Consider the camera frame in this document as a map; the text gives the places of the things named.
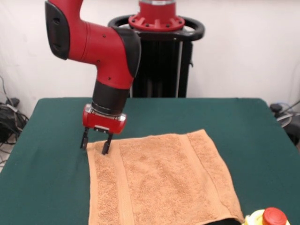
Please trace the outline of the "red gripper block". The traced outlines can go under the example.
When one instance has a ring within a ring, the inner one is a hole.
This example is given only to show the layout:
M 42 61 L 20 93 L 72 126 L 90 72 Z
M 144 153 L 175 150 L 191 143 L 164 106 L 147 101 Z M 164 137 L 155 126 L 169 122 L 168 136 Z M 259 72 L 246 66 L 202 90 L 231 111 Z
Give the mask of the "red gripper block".
M 113 134 L 120 134 L 125 127 L 126 121 L 126 114 L 107 116 L 98 113 L 92 108 L 91 104 L 86 104 L 82 114 L 82 124 L 85 126 L 85 130 L 82 135 L 80 148 L 82 150 L 87 149 L 89 128 L 101 130 L 102 132 L 109 133 L 102 149 L 102 154 L 106 155 L 109 151 Z

